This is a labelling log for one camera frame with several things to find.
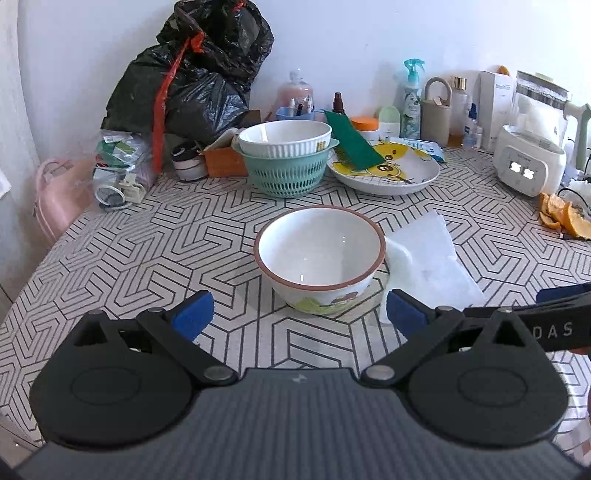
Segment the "green sponge cloth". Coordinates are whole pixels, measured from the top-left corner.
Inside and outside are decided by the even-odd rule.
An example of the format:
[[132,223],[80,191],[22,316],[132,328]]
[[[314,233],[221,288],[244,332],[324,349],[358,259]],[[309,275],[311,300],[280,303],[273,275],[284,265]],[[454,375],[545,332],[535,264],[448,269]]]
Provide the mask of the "green sponge cloth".
[[339,140],[339,145],[356,170],[370,169],[384,162],[374,147],[353,128],[347,115],[325,111],[325,119],[332,127],[332,135]]

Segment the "white ribbed baking dish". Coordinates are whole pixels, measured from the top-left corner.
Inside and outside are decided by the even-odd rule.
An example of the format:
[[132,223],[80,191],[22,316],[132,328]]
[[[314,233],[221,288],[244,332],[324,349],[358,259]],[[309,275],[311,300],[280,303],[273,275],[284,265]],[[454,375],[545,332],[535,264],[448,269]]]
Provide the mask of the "white ribbed baking dish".
[[280,120],[249,127],[238,134],[243,154],[280,159],[311,155],[329,146],[332,127],[320,121]]

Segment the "blue organizer tray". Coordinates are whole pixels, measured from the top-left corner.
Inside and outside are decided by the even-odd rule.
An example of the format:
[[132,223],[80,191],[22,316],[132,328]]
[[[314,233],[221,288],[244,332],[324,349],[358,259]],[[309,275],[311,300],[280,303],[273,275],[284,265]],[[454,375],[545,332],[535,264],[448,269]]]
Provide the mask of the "blue organizer tray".
[[290,107],[280,107],[277,109],[274,118],[277,121],[284,121],[284,120],[310,120],[310,121],[320,121],[325,122],[325,113],[320,111],[313,111],[313,112],[305,112],[304,109],[298,111],[298,107],[290,108]]

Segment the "white paper towel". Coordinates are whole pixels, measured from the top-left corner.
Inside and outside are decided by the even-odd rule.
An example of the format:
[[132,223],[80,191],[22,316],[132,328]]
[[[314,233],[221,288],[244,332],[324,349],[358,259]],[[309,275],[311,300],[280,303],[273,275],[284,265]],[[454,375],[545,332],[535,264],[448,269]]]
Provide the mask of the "white paper towel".
[[480,305],[485,295],[460,262],[442,215],[432,211],[386,236],[386,264],[390,272],[379,310],[388,324],[387,296],[401,289],[430,308],[458,310]]

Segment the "white kettle base appliance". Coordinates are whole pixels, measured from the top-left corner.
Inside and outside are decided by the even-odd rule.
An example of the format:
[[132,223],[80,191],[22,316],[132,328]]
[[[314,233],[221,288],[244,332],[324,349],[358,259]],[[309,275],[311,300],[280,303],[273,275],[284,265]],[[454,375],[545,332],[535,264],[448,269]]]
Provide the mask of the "white kettle base appliance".
[[509,123],[497,138],[499,180],[528,197],[555,194],[590,173],[590,105],[551,80],[518,72]]

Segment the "pink dome jar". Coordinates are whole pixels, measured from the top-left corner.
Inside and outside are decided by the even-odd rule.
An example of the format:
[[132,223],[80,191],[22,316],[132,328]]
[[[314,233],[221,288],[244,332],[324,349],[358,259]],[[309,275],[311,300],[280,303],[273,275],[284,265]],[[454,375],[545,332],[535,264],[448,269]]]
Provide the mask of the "pink dome jar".
[[290,79],[280,85],[277,90],[276,108],[289,107],[297,111],[298,106],[303,106],[301,112],[311,113],[315,108],[314,88],[304,81],[300,69],[290,71]]

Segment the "brown dropper bottle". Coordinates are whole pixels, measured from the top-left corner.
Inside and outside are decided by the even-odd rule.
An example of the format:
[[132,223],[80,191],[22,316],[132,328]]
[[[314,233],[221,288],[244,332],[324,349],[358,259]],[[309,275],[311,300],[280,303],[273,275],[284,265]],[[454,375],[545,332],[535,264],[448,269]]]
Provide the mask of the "brown dropper bottle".
[[335,114],[341,114],[341,115],[346,114],[344,102],[342,101],[342,93],[341,92],[335,92],[334,101],[332,102],[332,111]]

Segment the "clear bag of packets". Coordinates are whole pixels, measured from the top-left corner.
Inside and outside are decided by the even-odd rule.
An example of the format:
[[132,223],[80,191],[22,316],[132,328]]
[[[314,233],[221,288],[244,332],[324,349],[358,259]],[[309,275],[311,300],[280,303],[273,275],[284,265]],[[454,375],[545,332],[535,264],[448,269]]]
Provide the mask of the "clear bag of packets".
[[140,204],[155,179],[148,139],[130,132],[100,132],[92,190],[101,209],[113,211]]

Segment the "black white round container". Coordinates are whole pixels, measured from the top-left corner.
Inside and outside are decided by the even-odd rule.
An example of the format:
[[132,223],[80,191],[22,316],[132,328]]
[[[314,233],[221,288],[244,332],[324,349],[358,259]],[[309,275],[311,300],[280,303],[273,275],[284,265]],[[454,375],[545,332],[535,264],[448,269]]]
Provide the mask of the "black white round container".
[[184,141],[174,147],[170,158],[178,179],[182,182],[195,182],[208,175],[204,154],[193,140]]

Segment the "white carton box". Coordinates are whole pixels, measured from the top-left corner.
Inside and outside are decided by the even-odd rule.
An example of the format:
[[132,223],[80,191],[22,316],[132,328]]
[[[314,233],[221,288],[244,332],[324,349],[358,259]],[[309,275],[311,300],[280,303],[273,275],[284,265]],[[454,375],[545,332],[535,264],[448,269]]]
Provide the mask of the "white carton box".
[[509,123],[515,80],[508,75],[481,71],[479,74],[479,125],[483,128],[482,148],[492,152],[504,125]]

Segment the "black garbage bag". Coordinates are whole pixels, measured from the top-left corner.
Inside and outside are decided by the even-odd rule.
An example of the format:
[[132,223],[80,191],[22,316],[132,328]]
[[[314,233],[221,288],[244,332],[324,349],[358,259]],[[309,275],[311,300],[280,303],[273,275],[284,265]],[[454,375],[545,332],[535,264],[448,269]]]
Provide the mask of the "black garbage bag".
[[249,95],[273,49],[252,1],[178,1],[127,66],[106,105],[105,130],[214,142],[249,113]]

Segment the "orange peels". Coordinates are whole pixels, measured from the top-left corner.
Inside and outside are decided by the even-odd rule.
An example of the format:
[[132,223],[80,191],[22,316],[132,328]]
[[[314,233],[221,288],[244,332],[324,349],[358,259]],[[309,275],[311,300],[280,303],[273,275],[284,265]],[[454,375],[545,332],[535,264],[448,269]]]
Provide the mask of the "orange peels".
[[555,194],[540,195],[539,219],[547,228],[564,231],[576,239],[591,239],[590,221],[571,202]]

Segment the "beige handled cup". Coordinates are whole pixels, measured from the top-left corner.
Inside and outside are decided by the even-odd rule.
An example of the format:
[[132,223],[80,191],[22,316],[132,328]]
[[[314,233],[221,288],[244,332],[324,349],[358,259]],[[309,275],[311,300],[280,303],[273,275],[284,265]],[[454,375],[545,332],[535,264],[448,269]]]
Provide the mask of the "beige handled cup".
[[[431,88],[436,83],[444,87],[446,98],[431,94]],[[430,78],[424,88],[424,98],[421,110],[421,139],[435,142],[441,148],[446,148],[449,142],[452,116],[452,88],[447,80],[441,77]]]

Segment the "white bowl brown rim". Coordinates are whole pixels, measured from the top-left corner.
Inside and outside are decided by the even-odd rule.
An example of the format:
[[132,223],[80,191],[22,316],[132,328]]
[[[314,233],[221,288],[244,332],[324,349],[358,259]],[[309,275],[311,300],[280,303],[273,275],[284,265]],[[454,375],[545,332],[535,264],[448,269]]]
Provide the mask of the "white bowl brown rim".
[[386,256],[382,229],[335,206],[291,211],[256,236],[253,256],[273,291],[311,315],[331,315],[363,295]]

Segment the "gold cap clear bottle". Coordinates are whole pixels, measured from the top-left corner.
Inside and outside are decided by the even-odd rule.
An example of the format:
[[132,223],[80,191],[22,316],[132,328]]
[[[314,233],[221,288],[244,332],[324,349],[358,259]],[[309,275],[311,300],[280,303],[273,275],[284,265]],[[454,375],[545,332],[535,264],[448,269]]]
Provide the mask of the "gold cap clear bottle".
[[468,83],[465,77],[454,76],[452,78],[452,98],[451,98],[451,123],[449,145],[458,147],[461,145],[464,137],[466,117],[471,105],[471,97],[468,92]]

